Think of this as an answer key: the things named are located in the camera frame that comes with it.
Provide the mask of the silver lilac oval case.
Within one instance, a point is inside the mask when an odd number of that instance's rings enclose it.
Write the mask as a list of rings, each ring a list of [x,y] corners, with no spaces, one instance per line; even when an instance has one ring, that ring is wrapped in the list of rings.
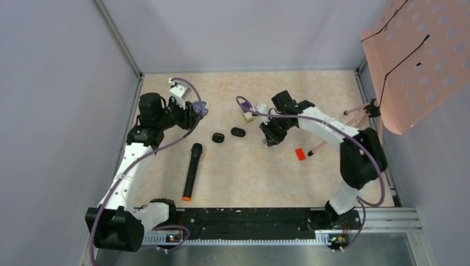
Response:
[[[208,105],[206,101],[194,101],[192,108],[196,113],[201,113],[203,117],[208,114]]]

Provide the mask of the red block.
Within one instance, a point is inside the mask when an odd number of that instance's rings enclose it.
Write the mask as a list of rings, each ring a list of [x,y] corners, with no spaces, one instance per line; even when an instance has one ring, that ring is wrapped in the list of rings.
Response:
[[[306,159],[306,155],[302,148],[295,149],[295,154],[299,161],[303,161]]]

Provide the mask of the small black earbud case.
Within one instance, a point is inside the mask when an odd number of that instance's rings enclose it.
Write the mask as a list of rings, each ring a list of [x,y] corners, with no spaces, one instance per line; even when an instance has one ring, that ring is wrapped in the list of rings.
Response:
[[[224,140],[225,140],[225,135],[222,133],[216,132],[212,135],[212,141],[217,144],[223,143]]]

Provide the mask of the oval black charging case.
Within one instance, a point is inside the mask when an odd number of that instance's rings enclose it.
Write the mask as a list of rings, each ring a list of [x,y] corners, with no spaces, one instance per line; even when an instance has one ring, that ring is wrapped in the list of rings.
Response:
[[[236,137],[245,137],[246,131],[238,127],[233,127],[231,128],[231,134]]]

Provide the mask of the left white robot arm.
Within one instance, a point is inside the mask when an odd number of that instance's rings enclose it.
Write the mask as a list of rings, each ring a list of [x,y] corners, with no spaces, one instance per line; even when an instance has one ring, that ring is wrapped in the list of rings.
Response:
[[[171,229],[177,224],[172,200],[158,199],[142,210],[134,209],[137,193],[153,157],[162,146],[164,132],[174,126],[190,134],[207,114],[205,101],[186,101],[158,93],[140,96],[137,122],[127,135],[124,157],[113,182],[97,207],[85,214],[90,232],[89,248],[136,252],[144,235],[158,225]]]

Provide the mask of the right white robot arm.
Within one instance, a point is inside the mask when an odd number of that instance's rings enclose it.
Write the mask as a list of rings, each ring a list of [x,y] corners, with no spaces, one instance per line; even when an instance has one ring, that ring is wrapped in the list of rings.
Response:
[[[331,228],[340,228],[347,222],[347,212],[356,205],[361,190],[387,168],[377,132],[370,127],[362,130],[343,124],[307,100],[296,102],[286,90],[272,97],[272,102],[277,114],[271,114],[266,104],[253,108],[262,118],[260,128],[268,146],[280,144],[288,130],[297,127],[338,150],[343,181],[327,201],[325,221]]]

